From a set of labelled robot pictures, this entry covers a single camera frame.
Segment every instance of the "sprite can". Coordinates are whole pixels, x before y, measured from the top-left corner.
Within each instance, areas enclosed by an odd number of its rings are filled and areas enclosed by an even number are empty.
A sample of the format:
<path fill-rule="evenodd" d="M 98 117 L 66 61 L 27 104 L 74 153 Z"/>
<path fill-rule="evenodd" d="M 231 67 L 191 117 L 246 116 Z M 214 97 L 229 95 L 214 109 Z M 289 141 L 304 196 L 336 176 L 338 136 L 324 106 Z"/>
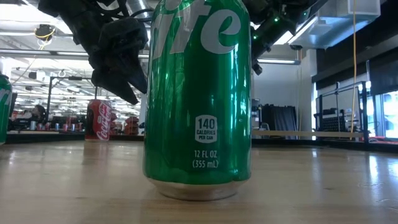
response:
<path fill-rule="evenodd" d="M 12 86 L 8 77 L 0 74 L 0 145 L 6 142 Z"/>
<path fill-rule="evenodd" d="M 251 41 L 241 0 L 161 0 L 152 20 L 144 174 L 214 200 L 250 178 Z"/>

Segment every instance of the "person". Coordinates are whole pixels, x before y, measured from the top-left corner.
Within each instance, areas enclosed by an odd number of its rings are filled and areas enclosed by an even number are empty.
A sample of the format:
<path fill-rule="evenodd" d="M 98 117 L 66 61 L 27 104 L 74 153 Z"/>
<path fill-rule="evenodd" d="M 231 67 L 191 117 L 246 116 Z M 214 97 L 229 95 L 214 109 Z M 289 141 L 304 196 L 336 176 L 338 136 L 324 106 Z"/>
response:
<path fill-rule="evenodd" d="M 46 112 L 43 106 L 36 105 L 32 110 L 32 121 L 36 121 L 37 123 L 45 123 Z"/>

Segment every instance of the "wooden table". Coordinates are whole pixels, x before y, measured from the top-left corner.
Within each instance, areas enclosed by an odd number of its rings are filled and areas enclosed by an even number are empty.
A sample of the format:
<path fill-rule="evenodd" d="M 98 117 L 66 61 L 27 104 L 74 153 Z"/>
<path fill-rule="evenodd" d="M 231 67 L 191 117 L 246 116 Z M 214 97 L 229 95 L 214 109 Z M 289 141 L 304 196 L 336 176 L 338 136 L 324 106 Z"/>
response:
<path fill-rule="evenodd" d="M 252 150 L 237 195 L 184 202 L 142 174 L 142 143 L 0 148 L 0 223 L 398 223 L 398 157 L 340 149 Z"/>

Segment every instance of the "black equipment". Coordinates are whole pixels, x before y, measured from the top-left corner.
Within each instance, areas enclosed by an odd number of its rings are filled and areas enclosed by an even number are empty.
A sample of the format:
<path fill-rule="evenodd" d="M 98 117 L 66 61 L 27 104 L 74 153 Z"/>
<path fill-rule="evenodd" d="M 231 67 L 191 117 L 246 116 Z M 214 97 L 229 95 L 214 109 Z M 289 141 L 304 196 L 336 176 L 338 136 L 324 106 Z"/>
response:
<path fill-rule="evenodd" d="M 117 1 L 117 9 L 103 9 Z M 252 27 L 252 67 L 260 75 L 257 59 L 271 51 L 271 46 L 287 31 L 296 33 L 298 24 L 309 21 L 327 0 L 243 0 Z M 73 40 L 81 44 L 94 68 L 91 81 L 129 103 L 138 100 L 129 86 L 147 92 L 147 80 L 138 59 L 148 42 L 145 22 L 152 18 L 136 18 L 152 9 L 141 9 L 129 15 L 127 0 L 41 0 L 39 10 L 60 16 L 73 32 Z"/>

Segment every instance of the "calorie label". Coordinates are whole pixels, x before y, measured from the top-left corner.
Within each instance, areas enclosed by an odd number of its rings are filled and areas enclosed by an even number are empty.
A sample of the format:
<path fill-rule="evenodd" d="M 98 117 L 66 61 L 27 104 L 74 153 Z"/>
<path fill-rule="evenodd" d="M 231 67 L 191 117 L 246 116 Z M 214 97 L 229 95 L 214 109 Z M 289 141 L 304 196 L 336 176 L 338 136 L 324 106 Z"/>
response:
<path fill-rule="evenodd" d="M 195 140 L 200 143 L 217 141 L 217 118 L 211 115 L 201 115 L 195 121 Z"/>

